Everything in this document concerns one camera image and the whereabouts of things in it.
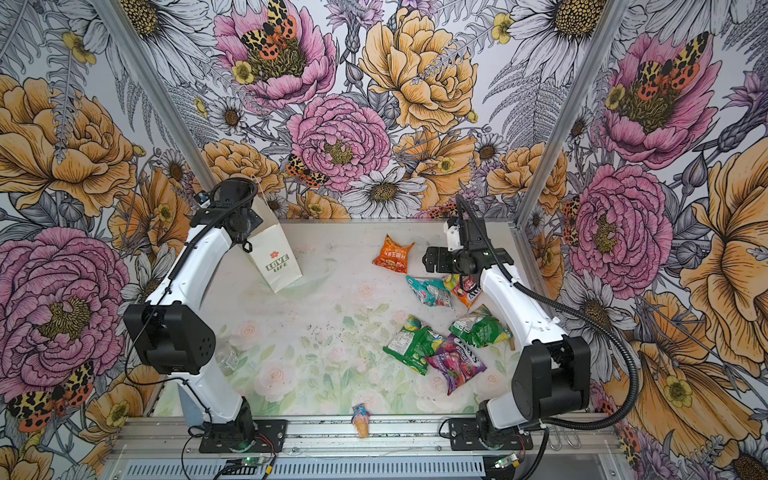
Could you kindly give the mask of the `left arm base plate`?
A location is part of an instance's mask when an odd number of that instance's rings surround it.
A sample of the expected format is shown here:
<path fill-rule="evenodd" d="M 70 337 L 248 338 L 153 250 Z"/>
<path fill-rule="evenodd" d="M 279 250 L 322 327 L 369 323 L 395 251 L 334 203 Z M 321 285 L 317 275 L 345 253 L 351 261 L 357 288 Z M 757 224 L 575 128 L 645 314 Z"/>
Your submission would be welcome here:
<path fill-rule="evenodd" d="M 287 420 L 254 420 L 250 425 L 235 422 L 207 428 L 199 446 L 204 454 L 280 453 L 286 438 Z"/>

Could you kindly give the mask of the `fruit oval candy packet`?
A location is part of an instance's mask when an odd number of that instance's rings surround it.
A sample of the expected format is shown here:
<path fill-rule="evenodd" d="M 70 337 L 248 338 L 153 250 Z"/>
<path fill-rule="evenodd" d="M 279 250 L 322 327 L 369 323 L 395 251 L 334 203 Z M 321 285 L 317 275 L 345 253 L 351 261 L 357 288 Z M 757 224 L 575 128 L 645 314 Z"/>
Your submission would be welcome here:
<path fill-rule="evenodd" d="M 471 309 L 482 293 L 479 283 L 469 275 L 451 274 L 443 278 L 444 287 Z"/>

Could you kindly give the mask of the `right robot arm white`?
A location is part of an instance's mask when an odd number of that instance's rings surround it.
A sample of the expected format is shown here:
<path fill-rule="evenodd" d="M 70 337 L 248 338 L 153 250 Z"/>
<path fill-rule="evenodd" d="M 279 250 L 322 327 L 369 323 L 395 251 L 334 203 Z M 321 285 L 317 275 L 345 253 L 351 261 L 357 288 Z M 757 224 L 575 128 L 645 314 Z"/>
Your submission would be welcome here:
<path fill-rule="evenodd" d="M 511 386 L 481 404 L 472 434 L 491 448 L 514 441 L 530 448 L 525 428 L 587 406 L 589 347 L 568 336 L 560 320 L 547 314 L 523 283 L 511 256 L 490 243 L 482 220 L 452 217 L 444 231 L 447 245 L 429 247 L 422 258 L 426 271 L 477 280 L 521 350 Z"/>

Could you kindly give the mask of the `teal snack packet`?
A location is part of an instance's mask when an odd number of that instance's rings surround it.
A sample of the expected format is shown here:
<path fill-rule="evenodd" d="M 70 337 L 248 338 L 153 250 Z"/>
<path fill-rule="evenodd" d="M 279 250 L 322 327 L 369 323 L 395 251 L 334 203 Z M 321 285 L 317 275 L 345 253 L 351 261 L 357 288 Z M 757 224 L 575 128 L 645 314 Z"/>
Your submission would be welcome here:
<path fill-rule="evenodd" d="M 451 307 L 451 294 L 440 279 L 406 277 L 411 291 L 428 307 Z"/>

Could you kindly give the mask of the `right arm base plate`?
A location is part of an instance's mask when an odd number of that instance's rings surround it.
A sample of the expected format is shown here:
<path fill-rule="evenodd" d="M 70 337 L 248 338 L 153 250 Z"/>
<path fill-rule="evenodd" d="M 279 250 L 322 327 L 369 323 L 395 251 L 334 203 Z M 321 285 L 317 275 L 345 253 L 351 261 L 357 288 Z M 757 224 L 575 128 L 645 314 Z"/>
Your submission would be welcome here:
<path fill-rule="evenodd" d="M 529 432 L 519 427 L 495 428 L 489 420 L 449 417 L 447 429 L 440 428 L 453 451 L 529 451 L 534 442 Z"/>

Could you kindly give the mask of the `white paper bag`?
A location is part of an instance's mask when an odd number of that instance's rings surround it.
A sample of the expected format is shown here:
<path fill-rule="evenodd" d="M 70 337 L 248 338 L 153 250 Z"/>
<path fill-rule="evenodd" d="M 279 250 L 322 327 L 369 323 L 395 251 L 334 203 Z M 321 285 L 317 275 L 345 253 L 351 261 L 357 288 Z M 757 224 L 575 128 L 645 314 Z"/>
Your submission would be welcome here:
<path fill-rule="evenodd" d="M 258 195 L 252 210 L 262 223 L 250 234 L 249 258 L 274 293 L 278 293 L 302 277 L 302 272 L 287 236 L 265 198 Z"/>

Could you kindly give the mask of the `orange snack packet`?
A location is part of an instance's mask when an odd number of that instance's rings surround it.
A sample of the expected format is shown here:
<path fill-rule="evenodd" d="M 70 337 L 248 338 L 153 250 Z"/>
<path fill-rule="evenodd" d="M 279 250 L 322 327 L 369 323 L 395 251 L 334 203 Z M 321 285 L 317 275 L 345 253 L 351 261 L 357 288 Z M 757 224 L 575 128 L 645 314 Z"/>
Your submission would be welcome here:
<path fill-rule="evenodd" d="M 407 274 L 409 254 L 413 246 L 414 243 L 402 246 L 387 235 L 379 255 L 373 259 L 372 264 L 395 273 Z"/>

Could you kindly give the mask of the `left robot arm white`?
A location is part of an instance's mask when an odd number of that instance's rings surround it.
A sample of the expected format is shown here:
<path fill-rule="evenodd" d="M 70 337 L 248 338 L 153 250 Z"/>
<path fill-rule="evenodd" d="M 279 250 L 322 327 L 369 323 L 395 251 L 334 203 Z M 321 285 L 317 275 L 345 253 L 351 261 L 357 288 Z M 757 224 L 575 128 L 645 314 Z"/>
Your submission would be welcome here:
<path fill-rule="evenodd" d="M 203 297 L 224 256 L 235 246 L 250 250 L 261 225 L 249 179 L 216 185 L 190 221 L 190 230 L 168 274 L 142 303 L 129 305 L 123 321 L 142 364 L 179 384 L 190 401 L 188 424 L 203 433 L 202 450 L 244 451 L 256 439 L 247 400 L 227 382 L 215 360 L 216 335 L 202 318 Z"/>

